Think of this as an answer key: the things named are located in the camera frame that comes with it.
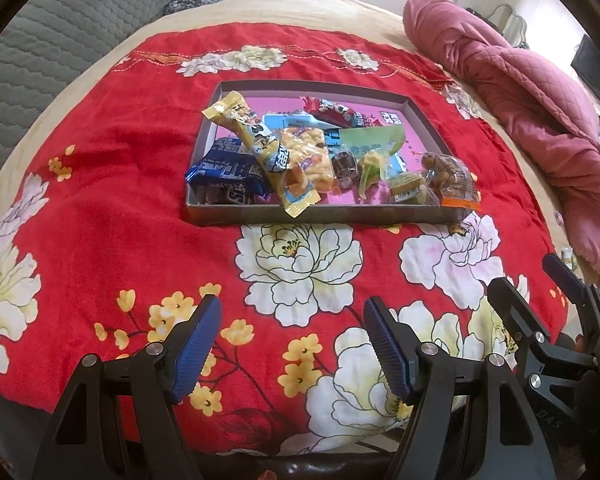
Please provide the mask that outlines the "clear brown cookie packet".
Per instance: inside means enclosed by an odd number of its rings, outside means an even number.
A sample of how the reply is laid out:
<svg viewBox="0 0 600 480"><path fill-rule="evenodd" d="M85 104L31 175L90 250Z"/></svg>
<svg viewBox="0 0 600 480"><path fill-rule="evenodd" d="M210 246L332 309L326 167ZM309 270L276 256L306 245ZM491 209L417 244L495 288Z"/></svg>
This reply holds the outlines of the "clear brown cookie packet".
<svg viewBox="0 0 600 480"><path fill-rule="evenodd" d="M476 179L460 159L427 152L422 155L422 176L442 207L480 209Z"/></svg>

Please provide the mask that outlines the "orange snack bar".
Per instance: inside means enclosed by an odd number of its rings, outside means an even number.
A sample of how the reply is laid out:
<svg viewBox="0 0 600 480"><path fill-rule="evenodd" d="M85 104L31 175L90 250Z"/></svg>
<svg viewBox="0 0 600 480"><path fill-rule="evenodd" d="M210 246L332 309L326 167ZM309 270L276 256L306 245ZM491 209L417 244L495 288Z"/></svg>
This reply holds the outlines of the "orange snack bar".
<svg viewBox="0 0 600 480"><path fill-rule="evenodd" d="M387 181L391 199L396 204L434 205L440 200L419 172L407 171Z"/></svg>

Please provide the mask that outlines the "small brown candy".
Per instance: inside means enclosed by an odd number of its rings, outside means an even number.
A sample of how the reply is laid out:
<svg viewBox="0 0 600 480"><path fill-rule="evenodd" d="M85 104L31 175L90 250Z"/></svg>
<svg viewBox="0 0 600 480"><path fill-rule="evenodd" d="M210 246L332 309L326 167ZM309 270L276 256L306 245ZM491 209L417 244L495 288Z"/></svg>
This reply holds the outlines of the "small brown candy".
<svg viewBox="0 0 600 480"><path fill-rule="evenodd" d="M358 180L358 162L350 151L333 154L332 168L341 191L350 190Z"/></svg>

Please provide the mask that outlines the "green snack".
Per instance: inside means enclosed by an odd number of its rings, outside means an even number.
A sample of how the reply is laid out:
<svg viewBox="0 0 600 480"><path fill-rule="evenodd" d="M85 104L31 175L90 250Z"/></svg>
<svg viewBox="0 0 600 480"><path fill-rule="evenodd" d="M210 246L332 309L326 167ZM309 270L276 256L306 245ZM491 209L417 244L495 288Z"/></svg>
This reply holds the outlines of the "green snack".
<svg viewBox="0 0 600 480"><path fill-rule="evenodd" d="M350 152L358 167L358 196L366 200L368 190L390 178L390 159L405 141L402 126L340 129L340 146Z"/></svg>

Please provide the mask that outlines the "rice crisp snack packet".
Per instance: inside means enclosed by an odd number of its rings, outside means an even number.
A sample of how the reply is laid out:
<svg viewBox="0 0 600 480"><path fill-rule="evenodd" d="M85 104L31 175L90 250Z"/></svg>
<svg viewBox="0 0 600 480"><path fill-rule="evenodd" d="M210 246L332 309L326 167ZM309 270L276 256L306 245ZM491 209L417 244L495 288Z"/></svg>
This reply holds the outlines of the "rice crisp snack packet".
<svg viewBox="0 0 600 480"><path fill-rule="evenodd" d="M328 193L335 182L324 132L320 128L288 127L279 131L290 161L298 164L320 193Z"/></svg>

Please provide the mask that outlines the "red cartoon snack packet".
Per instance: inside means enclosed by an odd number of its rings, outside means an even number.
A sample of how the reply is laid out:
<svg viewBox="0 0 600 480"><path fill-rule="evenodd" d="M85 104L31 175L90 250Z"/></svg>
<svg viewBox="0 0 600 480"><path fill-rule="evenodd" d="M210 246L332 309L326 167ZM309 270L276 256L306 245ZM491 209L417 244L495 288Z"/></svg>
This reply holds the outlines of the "red cartoon snack packet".
<svg viewBox="0 0 600 480"><path fill-rule="evenodd" d="M315 96L302 96L303 109L322 122L329 122L340 128L379 127L381 122L364 115L350 106L332 102Z"/></svg>

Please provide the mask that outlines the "yellow cartoon snack packet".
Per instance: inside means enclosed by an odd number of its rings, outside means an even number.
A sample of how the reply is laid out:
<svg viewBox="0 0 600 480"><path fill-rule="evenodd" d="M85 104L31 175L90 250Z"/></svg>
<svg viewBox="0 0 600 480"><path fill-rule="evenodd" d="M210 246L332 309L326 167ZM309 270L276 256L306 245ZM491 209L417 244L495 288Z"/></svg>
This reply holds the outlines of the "yellow cartoon snack packet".
<svg viewBox="0 0 600 480"><path fill-rule="evenodd" d="M279 136L272 133L239 92L230 92L202 114L242 141L257 159L288 216L297 218L309 206L321 201L301 165L291 161L290 151L283 146Z"/></svg>

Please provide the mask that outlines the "blue chocolate pie packet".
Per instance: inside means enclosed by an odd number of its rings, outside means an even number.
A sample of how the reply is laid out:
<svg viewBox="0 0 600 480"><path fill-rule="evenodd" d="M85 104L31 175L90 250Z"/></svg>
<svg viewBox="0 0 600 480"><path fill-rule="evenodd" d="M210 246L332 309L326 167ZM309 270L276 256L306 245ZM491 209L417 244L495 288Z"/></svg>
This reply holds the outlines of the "blue chocolate pie packet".
<svg viewBox="0 0 600 480"><path fill-rule="evenodd" d="M185 180L191 188L211 186L259 196L272 192L257 159L231 136L215 139L208 153L186 172Z"/></svg>

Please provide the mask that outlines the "Snickers bar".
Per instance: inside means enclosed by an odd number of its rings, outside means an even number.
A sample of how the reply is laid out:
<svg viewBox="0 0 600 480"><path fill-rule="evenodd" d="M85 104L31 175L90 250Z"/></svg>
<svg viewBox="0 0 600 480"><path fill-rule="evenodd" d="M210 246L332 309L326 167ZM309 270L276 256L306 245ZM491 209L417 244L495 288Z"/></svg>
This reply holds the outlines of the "Snickers bar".
<svg viewBox="0 0 600 480"><path fill-rule="evenodd" d="M212 188L209 186L204 189L202 198L207 205L248 206L254 204L252 194L246 191L233 190L232 188Z"/></svg>

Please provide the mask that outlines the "red floral blanket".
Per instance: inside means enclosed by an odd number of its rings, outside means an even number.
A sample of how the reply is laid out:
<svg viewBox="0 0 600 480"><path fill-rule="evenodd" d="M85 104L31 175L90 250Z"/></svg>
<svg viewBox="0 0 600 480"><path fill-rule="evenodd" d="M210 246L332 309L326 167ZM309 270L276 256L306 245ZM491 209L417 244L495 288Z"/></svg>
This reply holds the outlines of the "red floral blanket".
<svg viewBox="0 0 600 480"><path fill-rule="evenodd" d="M188 221L185 171L202 112L228 80L315 80L411 98L477 181L458 226ZM51 411L84 354L123 359L222 302L218 338L176 414L206 453L324 452L410 414L362 326L384 298L452 356L510 356L486 300L507 278L551 334L564 296L553 248L515 156L441 95L419 55L343 32L225 24L152 37L108 70L50 134L0 218L0 393Z"/></svg>

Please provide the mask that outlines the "pink quilted comforter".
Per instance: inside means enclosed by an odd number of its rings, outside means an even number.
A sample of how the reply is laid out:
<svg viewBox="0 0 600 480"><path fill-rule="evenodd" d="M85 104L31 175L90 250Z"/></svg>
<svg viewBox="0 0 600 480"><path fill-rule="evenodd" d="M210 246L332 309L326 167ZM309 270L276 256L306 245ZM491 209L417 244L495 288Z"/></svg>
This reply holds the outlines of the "pink quilted comforter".
<svg viewBox="0 0 600 480"><path fill-rule="evenodd" d="M407 0L403 24L420 52L474 87L541 170L571 247L600 283L600 118L580 84L451 1Z"/></svg>

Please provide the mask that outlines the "grey cardboard tray box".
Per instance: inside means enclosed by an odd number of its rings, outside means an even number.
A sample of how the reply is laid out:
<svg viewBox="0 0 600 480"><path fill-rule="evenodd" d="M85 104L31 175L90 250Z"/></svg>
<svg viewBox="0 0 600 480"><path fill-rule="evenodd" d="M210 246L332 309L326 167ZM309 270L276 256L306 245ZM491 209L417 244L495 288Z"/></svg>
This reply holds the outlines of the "grey cardboard tray box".
<svg viewBox="0 0 600 480"><path fill-rule="evenodd" d="M480 208L467 166L409 96L319 81L229 80L210 102L246 128L202 118L185 199L196 226L452 224Z"/></svg>

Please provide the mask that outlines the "beige bed sheet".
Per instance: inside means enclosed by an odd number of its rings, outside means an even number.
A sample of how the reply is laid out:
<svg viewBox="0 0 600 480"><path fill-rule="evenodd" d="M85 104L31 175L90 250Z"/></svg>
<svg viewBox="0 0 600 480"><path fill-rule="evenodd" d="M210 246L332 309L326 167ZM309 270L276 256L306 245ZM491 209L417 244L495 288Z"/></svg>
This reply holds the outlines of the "beige bed sheet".
<svg viewBox="0 0 600 480"><path fill-rule="evenodd" d="M221 283L302 292L432 290L463 299L507 278L554 301L541 260L550 192L489 115L464 120L425 81L387 12L346 0L227 0L141 28L62 90L0 172L0 300ZM183 171L214 88L336 75L412 98L476 168L482 209L447 226L189 223Z"/></svg>

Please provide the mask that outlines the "grey quilted headboard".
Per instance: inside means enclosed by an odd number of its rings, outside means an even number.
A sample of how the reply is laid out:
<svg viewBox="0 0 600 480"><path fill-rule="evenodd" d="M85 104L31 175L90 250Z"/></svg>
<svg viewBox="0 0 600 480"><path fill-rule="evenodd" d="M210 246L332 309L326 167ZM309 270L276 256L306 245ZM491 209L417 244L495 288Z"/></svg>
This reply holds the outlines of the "grey quilted headboard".
<svg viewBox="0 0 600 480"><path fill-rule="evenodd" d="M172 0L29 0L0 35L0 170L35 119Z"/></svg>

